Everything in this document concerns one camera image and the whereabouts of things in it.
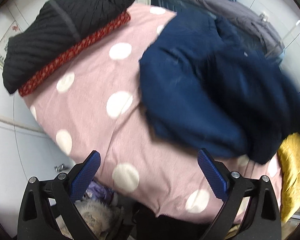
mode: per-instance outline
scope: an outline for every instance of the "poster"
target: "poster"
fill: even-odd
[[[0,60],[4,62],[7,56],[7,48],[8,48],[8,40],[10,37],[13,37],[19,33],[22,33],[20,27],[18,26],[17,22],[14,21],[9,29],[6,31],[4,36],[2,37],[0,41]]]

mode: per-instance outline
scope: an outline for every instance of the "gold shiny cloth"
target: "gold shiny cloth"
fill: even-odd
[[[281,221],[288,219],[300,207],[300,135],[289,135],[280,145],[277,155],[281,164]]]

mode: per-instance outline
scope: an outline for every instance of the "jacket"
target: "jacket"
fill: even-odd
[[[300,133],[291,81],[262,52],[242,49],[222,17],[177,14],[143,54],[140,87],[159,137],[214,156],[247,154],[265,164],[284,138]]]

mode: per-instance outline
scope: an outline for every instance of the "white wall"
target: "white wall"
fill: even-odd
[[[238,0],[255,11],[258,15],[264,12],[269,22],[276,28],[281,37],[300,20],[300,10],[293,0]],[[300,90],[300,25],[287,39],[286,56],[282,62],[282,70],[286,72]]]
[[[34,21],[47,0],[9,0],[0,9],[0,40],[17,21],[25,30]],[[33,128],[41,129],[22,98],[9,95],[0,69],[0,116]],[[10,236],[17,234],[19,208],[30,177],[53,179],[54,166],[72,161],[42,132],[34,132],[0,122],[0,223]]]

